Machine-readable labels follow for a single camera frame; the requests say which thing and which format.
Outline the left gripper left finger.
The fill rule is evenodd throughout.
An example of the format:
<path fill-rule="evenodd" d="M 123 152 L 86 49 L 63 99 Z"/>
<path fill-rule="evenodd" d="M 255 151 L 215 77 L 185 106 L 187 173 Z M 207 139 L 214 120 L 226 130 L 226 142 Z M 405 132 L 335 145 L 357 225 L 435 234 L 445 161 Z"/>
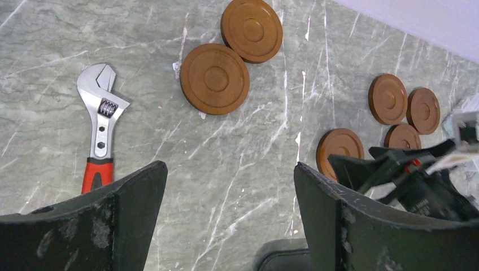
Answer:
<path fill-rule="evenodd" d="M 84 195 L 1 216 L 1 269 L 143 270 L 167 175 L 154 161 Z"/>

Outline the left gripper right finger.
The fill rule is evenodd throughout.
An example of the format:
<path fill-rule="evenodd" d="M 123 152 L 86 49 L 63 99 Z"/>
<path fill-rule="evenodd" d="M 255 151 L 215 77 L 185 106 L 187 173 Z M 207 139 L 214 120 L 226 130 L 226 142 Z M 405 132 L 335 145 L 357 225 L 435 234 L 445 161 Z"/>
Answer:
<path fill-rule="evenodd" d="M 478 269 L 478 221 L 400 211 L 303 163 L 294 184 L 315 270 Z"/>

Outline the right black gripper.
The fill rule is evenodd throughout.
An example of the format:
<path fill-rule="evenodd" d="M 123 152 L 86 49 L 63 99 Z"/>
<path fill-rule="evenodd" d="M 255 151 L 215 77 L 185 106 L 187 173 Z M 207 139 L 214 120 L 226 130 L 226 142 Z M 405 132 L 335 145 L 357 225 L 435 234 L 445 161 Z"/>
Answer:
<path fill-rule="evenodd" d="M 372 160 L 345 155 L 328 156 L 337 181 L 360 194 L 373 187 L 394 184 L 391 192 L 378 202 L 398 201 L 410 213 L 450 221 L 478 218 L 472 197 L 461 195 L 450 178 L 448 168 L 427 173 L 439 159 L 456 149 L 453 140 L 424 149 L 371 147 Z"/>

